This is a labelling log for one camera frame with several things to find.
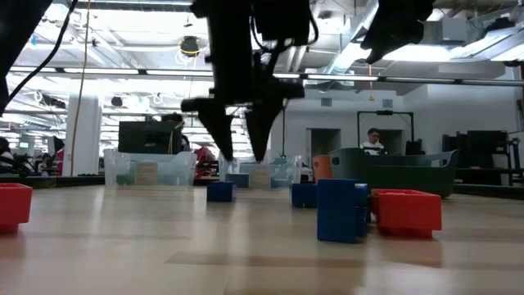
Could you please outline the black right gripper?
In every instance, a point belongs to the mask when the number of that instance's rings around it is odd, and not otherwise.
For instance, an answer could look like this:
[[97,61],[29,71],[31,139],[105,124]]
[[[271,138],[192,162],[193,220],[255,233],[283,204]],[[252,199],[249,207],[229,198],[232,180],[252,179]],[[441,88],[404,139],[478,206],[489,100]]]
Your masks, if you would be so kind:
[[369,65],[405,45],[422,41],[424,22],[432,14],[434,0],[379,0],[373,23],[360,47],[369,50]]

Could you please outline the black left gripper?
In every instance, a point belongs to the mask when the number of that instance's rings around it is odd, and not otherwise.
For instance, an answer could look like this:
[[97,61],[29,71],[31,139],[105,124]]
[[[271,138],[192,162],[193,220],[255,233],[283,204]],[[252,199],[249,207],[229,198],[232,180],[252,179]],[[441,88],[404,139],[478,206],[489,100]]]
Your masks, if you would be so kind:
[[259,73],[253,62],[251,18],[269,32],[271,20],[278,19],[281,1],[194,0],[191,11],[208,25],[214,87],[210,98],[184,99],[181,111],[196,112],[227,161],[233,159],[231,123],[222,102],[252,102],[245,112],[246,127],[256,161],[263,161],[269,134],[285,99],[305,96],[302,84],[274,81]]

